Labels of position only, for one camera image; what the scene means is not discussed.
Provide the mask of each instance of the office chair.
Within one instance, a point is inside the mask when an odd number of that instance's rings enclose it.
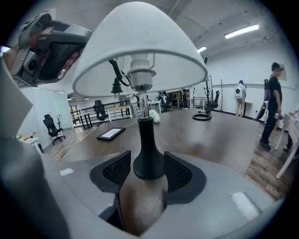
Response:
[[[58,136],[58,133],[62,131],[62,128],[56,128],[53,118],[49,114],[44,115],[44,117],[45,119],[43,120],[43,123],[48,129],[48,135],[51,137],[56,137],[52,140],[52,144],[54,145],[56,140],[60,140],[62,142],[61,138],[65,138],[65,136]]]
[[[105,107],[102,104],[102,101],[100,101],[100,100],[96,100],[94,102],[93,109],[94,109],[95,113],[97,114],[97,119],[100,121],[100,123],[98,124],[98,127],[99,127],[100,124],[104,123],[104,120],[108,117],[108,115],[106,114]]]
[[[162,112],[172,111],[172,110],[169,109],[171,107],[172,100],[173,100],[173,96],[172,95],[166,97],[166,104],[162,105],[162,108],[163,108]]]

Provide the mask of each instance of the black lamp base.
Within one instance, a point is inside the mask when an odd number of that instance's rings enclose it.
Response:
[[[141,150],[133,162],[133,171],[143,180],[160,178],[164,175],[164,155],[156,147],[154,120],[152,117],[139,118],[138,124]]]

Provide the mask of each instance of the ceiling light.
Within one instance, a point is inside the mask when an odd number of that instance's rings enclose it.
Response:
[[[228,39],[228,38],[231,38],[233,36],[240,35],[240,34],[243,34],[243,33],[246,33],[246,32],[251,32],[251,31],[258,30],[259,28],[260,28],[259,25],[253,25],[253,26],[243,28],[243,29],[237,30],[235,32],[226,34],[224,36],[225,36],[226,39]]]
[[[199,49],[197,50],[197,52],[200,53],[201,51],[203,51],[203,50],[205,50],[205,49],[206,49],[206,47],[201,47],[201,48],[199,48]]]

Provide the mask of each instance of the white chair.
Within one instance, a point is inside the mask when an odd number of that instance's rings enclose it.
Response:
[[[292,151],[291,151],[288,159],[285,161],[285,164],[283,165],[283,167],[281,168],[279,173],[276,175],[277,179],[279,179],[282,176],[282,174],[285,172],[286,168],[289,166],[289,164],[291,163],[293,157],[295,156],[296,150],[299,146],[299,128],[296,127],[294,119],[291,116],[285,114],[285,118],[284,118],[283,123],[284,123],[284,126],[281,130],[281,135],[279,137],[279,140],[277,142],[275,150],[278,149],[278,146],[279,146],[279,144],[282,140],[282,137],[283,137],[283,134],[284,134],[284,131],[285,131],[286,128],[288,129],[289,135],[290,135],[290,137],[293,141],[293,147],[292,147]]]

